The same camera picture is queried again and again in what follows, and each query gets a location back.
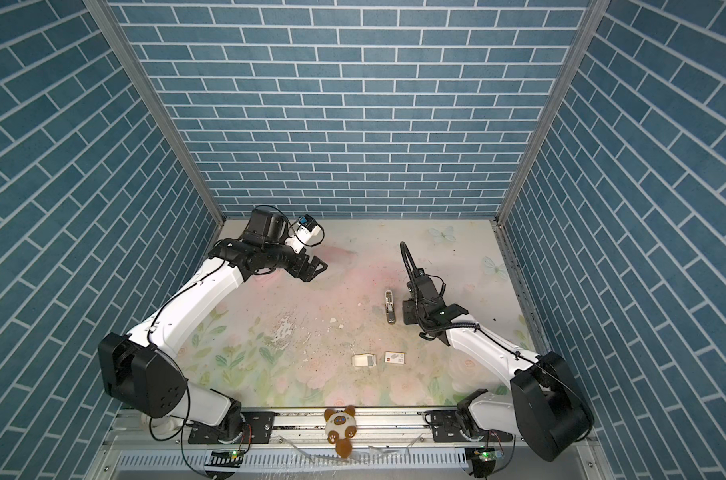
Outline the beige mini stapler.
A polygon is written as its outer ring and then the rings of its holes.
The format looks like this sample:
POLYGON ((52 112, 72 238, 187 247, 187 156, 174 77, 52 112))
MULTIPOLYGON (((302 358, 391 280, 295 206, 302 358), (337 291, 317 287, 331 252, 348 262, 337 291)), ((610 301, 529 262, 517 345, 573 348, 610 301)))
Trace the beige mini stapler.
POLYGON ((394 295, 391 290, 385 291, 385 314, 387 323, 394 325, 396 323, 394 295))

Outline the staple box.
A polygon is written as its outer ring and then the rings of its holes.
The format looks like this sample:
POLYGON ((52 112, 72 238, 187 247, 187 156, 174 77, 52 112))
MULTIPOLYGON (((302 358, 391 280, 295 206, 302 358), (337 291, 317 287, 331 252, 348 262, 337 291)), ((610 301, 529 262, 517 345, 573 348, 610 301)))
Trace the staple box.
POLYGON ((386 351, 384 354, 384 361, 387 364, 404 365, 405 354, 397 351, 386 351))

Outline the staple box tray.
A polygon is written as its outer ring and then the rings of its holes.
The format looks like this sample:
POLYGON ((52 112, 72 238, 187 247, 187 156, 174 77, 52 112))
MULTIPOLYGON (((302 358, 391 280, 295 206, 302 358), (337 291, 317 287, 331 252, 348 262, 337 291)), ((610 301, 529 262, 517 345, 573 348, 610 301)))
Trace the staple box tray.
POLYGON ((352 366, 355 368, 371 368, 377 365, 377 357, 371 353, 354 354, 352 366))

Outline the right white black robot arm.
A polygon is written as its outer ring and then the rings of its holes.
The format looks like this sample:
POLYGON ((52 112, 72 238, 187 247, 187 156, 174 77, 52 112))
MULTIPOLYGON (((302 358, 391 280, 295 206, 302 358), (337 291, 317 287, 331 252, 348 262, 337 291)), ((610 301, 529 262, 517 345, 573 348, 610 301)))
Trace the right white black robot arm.
POLYGON ((521 437, 549 462, 586 439, 595 417, 565 359, 526 350, 482 326, 464 307, 446 304, 445 289, 433 279, 421 268, 408 272, 411 298, 403 302, 404 322, 419 326, 422 339, 467 354, 502 380, 512 398, 507 404, 478 389, 462 399, 455 422, 463 436, 476 440, 500 431, 521 437))

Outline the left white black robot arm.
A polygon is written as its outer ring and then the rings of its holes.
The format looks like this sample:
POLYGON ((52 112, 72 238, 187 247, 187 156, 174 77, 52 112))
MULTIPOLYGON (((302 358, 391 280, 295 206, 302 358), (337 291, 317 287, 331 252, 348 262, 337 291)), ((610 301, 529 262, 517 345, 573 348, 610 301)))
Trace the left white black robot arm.
POLYGON ((309 214, 295 221, 278 208, 256 206, 243 232, 217 241, 198 271, 145 321, 98 345, 105 393, 151 419, 172 416, 213 428, 225 441, 242 430, 240 403, 193 384, 176 363, 180 348, 210 311, 251 277, 283 270, 310 282, 327 264, 308 251, 325 231, 309 214))

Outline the panda plush toy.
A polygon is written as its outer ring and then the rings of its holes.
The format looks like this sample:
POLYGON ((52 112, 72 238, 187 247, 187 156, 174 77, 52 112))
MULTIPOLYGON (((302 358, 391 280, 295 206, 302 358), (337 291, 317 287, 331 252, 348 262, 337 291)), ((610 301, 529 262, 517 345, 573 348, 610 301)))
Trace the panda plush toy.
POLYGON ((324 411, 326 440, 342 459, 348 459, 353 452, 352 439, 357 433, 355 414, 354 406, 324 411))

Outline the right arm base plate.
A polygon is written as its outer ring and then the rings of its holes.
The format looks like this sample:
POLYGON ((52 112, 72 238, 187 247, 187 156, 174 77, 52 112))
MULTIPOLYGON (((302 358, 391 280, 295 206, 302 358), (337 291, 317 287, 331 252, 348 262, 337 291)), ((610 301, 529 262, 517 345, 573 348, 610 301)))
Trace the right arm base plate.
POLYGON ((466 410, 428 410, 422 418, 436 443, 511 442, 513 435, 500 430, 483 430, 466 410))

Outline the aluminium front rail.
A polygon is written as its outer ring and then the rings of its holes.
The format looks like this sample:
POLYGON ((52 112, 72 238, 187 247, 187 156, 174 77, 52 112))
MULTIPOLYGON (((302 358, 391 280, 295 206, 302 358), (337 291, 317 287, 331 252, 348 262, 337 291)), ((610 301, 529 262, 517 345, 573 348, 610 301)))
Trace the aluminium front rail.
MULTIPOLYGON (((511 442, 458 442, 436 443, 432 433, 422 418, 428 410, 451 410, 449 407, 414 407, 414 408, 385 408, 385 407, 358 407, 356 409, 357 433, 352 439, 355 448, 367 446, 385 448, 404 448, 406 445, 432 446, 437 444, 451 444, 454 446, 487 443, 491 446, 512 443, 526 445, 528 438, 517 430, 516 420, 512 418, 512 406, 508 403, 488 405, 492 412, 491 424, 482 427, 483 430, 500 430, 511 433, 511 442)), ((328 447, 330 444, 325 436, 325 419, 322 408, 278 408, 274 410, 259 410, 246 408, 242 411, 269 411, 276 414, 272 435, 268 444, 253 444, 257 446, 278 447, 292 444, 300 448, 318 449, 328 447)), ((180 424, 179 418, 151 421, 144 414, 135 410, 122 410, 118 414, 108 434, 108 439, 121 445, 139 444, 141 441, 152 440, 150 434, 155 433, 160 438, 166 438, 174 433, 180 424)))

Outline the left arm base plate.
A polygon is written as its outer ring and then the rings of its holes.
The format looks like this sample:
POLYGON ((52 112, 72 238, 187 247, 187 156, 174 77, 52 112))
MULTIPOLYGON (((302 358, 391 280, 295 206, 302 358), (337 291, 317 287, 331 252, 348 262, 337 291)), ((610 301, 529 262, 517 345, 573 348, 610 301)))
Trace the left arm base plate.
POLYGON ((241 411, 232 437, 224 427, 193 422, 187 441, 191 445, 268 444, 275 417, 269 411, 241 411))

